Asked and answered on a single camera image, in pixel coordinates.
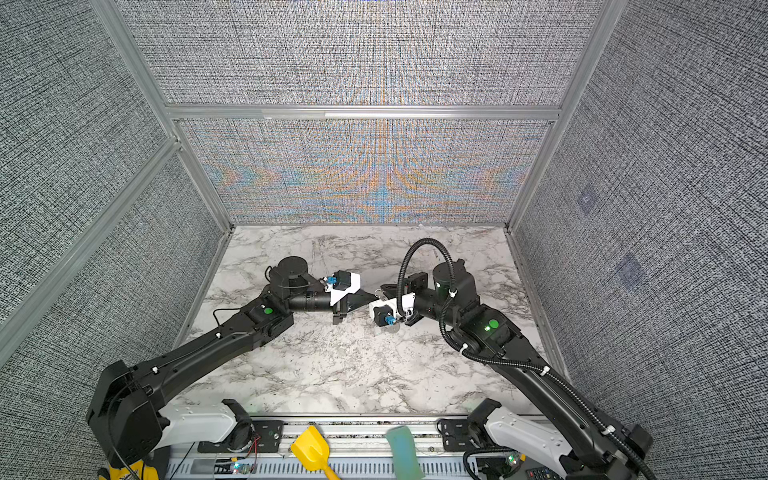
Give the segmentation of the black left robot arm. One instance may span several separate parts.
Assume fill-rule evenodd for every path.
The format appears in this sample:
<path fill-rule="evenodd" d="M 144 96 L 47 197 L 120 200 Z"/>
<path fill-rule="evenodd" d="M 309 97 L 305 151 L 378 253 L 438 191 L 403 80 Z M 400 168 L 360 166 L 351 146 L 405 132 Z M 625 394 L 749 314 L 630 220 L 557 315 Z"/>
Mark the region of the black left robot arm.
<path fill-rule="evenodd" d="M 127 366 L 118 360 L 101 372 L 86 422 L 115 468 L 129 467 L 165 442 L 177 421 L 163 408 L 200 378 L 285 332 L 297 312 L 328 311 L 339 324 L 376 301 L 359 275 L 338 270 L 317 279 L 299 256 L 265 271 L 266 286 L 226 321 L 170 352 Z"/>

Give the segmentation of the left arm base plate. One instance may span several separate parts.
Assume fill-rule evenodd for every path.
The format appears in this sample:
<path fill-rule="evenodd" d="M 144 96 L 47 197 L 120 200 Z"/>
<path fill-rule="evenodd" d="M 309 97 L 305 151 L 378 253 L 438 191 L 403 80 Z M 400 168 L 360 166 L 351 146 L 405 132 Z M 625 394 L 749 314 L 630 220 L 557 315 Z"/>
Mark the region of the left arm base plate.
<path fill-rule="evenodd" d="M 236 426 L 234 432 L 220 443 L 200 442 L 197 452 L 244 455 L 255 449 L 258 453 L 277 453 L 283 430 L 281 420 L 253 420 L 248 429 Z"/>

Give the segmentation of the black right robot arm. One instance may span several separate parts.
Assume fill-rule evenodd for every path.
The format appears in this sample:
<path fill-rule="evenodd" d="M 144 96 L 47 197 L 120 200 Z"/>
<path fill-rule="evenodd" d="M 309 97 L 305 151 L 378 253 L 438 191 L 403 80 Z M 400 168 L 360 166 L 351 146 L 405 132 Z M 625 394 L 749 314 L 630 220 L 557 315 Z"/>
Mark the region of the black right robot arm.
<path fill-rule="evenodd" d="M 462 260 L 407 277 L 402 294 L 395 284 L 382 290 L 382 298 L 369 306 L 377 325 L 438 321 L 451 348 L 512 383 L 550 422 L 539 426 L 486 399 L 468 417 L 469 434 L 479 448 L 515 450 L 563 479 L 654 478 L 646 462 L 652 436 L 640 425 L 624 426 L 585 399 L 519 327 L 481 301 Z"/>

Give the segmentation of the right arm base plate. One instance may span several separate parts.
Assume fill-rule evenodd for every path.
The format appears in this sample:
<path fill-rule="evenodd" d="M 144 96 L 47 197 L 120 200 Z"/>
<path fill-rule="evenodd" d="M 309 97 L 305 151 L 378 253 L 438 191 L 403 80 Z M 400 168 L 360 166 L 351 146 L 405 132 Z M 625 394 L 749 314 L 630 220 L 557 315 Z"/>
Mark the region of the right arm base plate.
<path fill-rule="evenodd" d="M 464 418 L 440 418 L 436 423 L 446 452 L 465 452 L 485 445 L 480 427 Z"/>

